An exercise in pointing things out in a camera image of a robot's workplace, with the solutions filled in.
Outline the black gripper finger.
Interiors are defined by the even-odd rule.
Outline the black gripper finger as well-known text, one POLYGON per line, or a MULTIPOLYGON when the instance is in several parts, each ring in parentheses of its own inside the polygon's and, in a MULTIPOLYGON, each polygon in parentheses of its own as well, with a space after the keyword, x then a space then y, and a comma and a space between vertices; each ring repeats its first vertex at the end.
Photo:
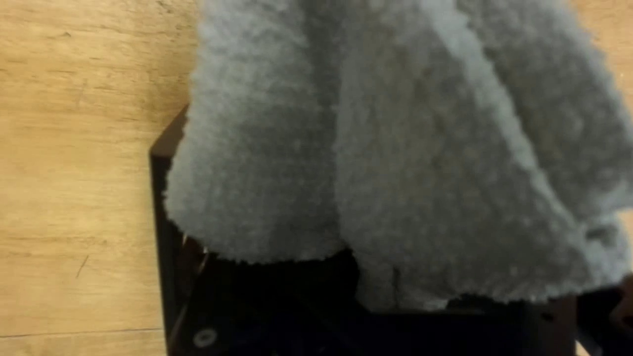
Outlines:
POLYGON ((587 356, 633 356, 633 274, 577 298, 577 341, 587 356))

